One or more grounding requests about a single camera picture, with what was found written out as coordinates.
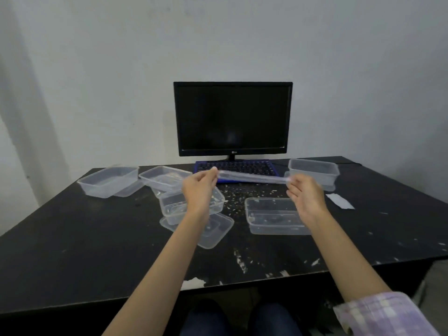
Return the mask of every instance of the monitor screen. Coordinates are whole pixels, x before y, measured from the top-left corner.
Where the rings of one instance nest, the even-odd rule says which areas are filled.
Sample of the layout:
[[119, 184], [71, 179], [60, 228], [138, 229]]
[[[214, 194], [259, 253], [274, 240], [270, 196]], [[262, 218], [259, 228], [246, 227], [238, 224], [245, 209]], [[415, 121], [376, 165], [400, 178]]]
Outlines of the monitor screen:
[[179, 155], [285, 153], [291, 82], [175, 82]]

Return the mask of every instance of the hand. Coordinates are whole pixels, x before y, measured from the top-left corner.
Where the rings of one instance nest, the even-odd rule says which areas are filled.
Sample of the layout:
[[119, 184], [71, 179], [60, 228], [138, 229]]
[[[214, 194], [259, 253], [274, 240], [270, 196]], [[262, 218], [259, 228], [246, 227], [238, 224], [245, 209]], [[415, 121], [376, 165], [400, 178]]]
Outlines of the hand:
[[218, 180], [218, 169], [212, 167], [208, 171], [200, 171], [185, 178], [182, 192], [187, 200], [187, 214], [196, 215], [204, 224], [208, 220], [211, 191]]
[[286, 194], [296, 204], [300, 219], [308, 228], [316, 224], [320, 215], [329, 214], [323, 191], [313, 177], [304, 174], [292, 175], [287, 186]]

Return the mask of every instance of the scratched table top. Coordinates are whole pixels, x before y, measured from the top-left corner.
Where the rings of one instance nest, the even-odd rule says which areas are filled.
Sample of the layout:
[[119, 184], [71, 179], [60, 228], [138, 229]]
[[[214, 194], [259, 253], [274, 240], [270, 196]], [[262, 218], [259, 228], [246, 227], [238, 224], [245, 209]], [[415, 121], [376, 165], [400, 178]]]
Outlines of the scratched table top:
[[[448, 257], [448, 204], [343, 157], [328, 208], [372, 265]], [[287, 159], [273, 161], [282, 173]], [[172, 165], [192, 171], [193, 164]], [[140, 172], [152, 168], [144, 166]], [[97, 171], [92, 169], [88, 174]], [[311, 236], [253, 235], [247, 197], [287, 197], [286, 186], [219, 184], [235, 224], [210, 250], [197, 248], [185, 280], [205, 287], [328, 271]], [[149, 187], [130, 197], [88, 197], [76, 183], [0, 237], [0, 313], [128, 297], [171, 236]]]

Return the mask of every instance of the left hand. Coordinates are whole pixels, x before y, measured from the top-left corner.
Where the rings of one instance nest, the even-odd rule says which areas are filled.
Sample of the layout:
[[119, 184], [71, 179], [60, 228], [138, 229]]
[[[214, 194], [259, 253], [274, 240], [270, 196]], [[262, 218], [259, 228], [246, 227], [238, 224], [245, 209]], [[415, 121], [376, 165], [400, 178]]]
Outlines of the left hand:
[[194, 214], [205, 224], [208, 218], [211, 191], [218, 180], [218, 169], [200, 171], [185, 178], [182, 192], [187, 200], [187, 214]]

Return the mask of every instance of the sleeve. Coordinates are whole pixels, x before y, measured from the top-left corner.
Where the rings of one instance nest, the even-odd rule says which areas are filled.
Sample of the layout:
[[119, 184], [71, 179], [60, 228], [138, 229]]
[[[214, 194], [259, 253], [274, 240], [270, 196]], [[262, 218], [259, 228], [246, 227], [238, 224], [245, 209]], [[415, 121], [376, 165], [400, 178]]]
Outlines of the sleeve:
[[436, 336], [437, 331], [403, 293], [365, 297], [333, 308], [346, 333], [355, 336]]

